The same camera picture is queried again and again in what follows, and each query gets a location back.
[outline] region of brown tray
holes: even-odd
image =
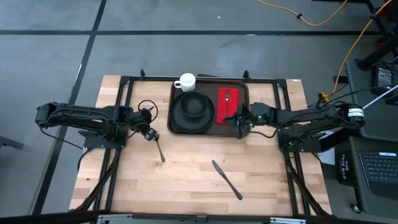
[[[249,89],[248,86],[239,81],[227,81],[227,80],[197,80],[195,84],[195,91],[206,95],[215,107],[215,114],[217,114],[217,102],[218,102],[218,88],[219,87],[227,87],[227,88],[237,88],[239,90],[239,104],[244,103],[245,105],[249,105]],[[173,100],[176,99],[179,95],[184,92],[174,87],[174,83],[172,84],[172,90],[170,93],[170,105]],[[206,129],[202,133],[196,134],[188,134],[181,132],[178,130],[170,121],[170,118],[167,119],[167,127],[169,131],[173,134],[186,134],[186,135],[209,135],[209,136],[221,136],[221,137],[236,137],[236,127],[228,126],[228,125],[220,125],[216,124],[216,118],[214,119],[214,123]]]

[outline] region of red napkin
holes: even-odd
[[[239,90],[237,88],[218,88],[218,102],[217,102],[217,124],[228,125],[223,122],[226,115],[226,100],[225,92],[229,90],[229,100],[228,100],[228,116],[234,115],[236,108],[239,105]]]

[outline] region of black plate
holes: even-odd
[[[181,110],[180,100],[183,95],[176,97],[169,108],[169,118],[175,128],[188,134],[200,133],[209,128],[216,116],[213,102],[206,96],[209,102],[208,109],[201,118],[192,119],[187,117]]]

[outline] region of butter knife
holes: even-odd
[[[241,195],[241,193],[238,192],[238,190],[236,190],[236,188],[231,184],[231,182],[228,180],[228,178],[226,177],[225,173],[223,172],[223,170],[219,167],[219,165],[216,163],[216,161],[212,161],[214,168],[216,169],[217,173],[219,173],[219,175],[221,175],[224,180],[229,184],[229,186],[232,188],[232,190],[234,191],[236,197],[239,200],[242,200],[243,197]]]

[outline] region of yellow cable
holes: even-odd
[[[388,0],[388,2],[386,2],[383,6],[381,6],[380,9],[376,12],[376,15],[379,14],[379,13],[384,9],[384,7],[386,7],[391,1],[392,1],[392,0]],[[363,33],[365,32],[365,30],[371,25],[372,21],[373,21],[373,20],[371,19],[371,20],[368,22],[368,24],[366,24],[365,28],[362,30],[362,32],[361,32],[361,34],[359,35],[359,37],[355,40],[353,46],[350,48],[350,50],[349,50],[348,53],[346,54],[346,57],[344,58],[343,63],[342,63],[341,66],[340,66],[340,70],[338,71],[337,78],[336,78],[336,83],[335,83],[335,88],[333,89],[333,93],[335,93],[335,91],[336,91],[336,89],[337,89],[338,79],[339,79],[339,77],[340,77],[340,75],[341,75],[341,71],[343,70],[344,64],[346,63],[346,61],[347,61],[349,55],[350,55],[351,52],[353,51],[355,45],[356,45],[356,44],[359,42],[359,40],[361,39],[361,37],[362,37]]]
[[[295,11],[289,9],[289,8],[282,7],[282,6],[277,6],[277,5],[270,4],[270,3],[268,3],[268,2],[264,2],[264,1],[261,1],[261,0],[257,0],[257,1],[259,1],[259,2],[261,2],[261,3],[263,3],[263,4],[266,4],[266,5],[268,5],[268,6],[272,6],[272,7],[278,8],[278,9],[283,9],[283,10],[289,11],[289,12],[295,14],[296,16],[299,15],[299,13],[297,13],[297,12],[295,12]],[[322,24],[328,22],[333,16],[335,16],[335,14],[336,14],[338,11],[340,11],[340,9],[347,3],[347,1],[348,1],[348,0],[345,0],[345,1],[341,4],[341,6],[340,6],[329,18],[327,18],[325,21],[320,22],[320,23],[318,23],[318,24],[312,24],[311,22],[306,21],[306,20],[303,18],[303,16],[300,16],[300,19],[303,20],[306,24],[308,24],[308,25],[310,25],[310,26],[320,26],[320,25],[322,25]]]

